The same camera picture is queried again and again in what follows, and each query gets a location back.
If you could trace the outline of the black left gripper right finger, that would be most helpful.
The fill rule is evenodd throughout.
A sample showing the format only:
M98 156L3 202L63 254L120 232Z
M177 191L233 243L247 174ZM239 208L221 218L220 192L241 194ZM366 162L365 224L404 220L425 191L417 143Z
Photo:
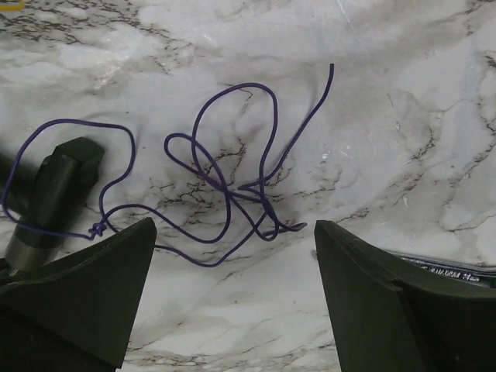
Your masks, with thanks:
M334 222L314 234L342 370L495 369L495 288L434 274Z

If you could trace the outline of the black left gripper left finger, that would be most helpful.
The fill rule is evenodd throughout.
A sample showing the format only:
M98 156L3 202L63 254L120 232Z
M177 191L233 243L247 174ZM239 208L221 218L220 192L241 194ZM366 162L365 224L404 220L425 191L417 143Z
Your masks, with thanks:
M157 229L145 218L92 246L10 276L1 261L3 371L122 367Z

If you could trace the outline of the silver open-end wrench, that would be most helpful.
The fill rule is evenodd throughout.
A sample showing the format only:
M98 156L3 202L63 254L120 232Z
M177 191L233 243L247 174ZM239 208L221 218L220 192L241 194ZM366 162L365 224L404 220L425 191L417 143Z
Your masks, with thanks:
M390 250L388 252L434 274L481 287L495 288L495 265L484 267L481 264L459 263L452 260L423 257Z

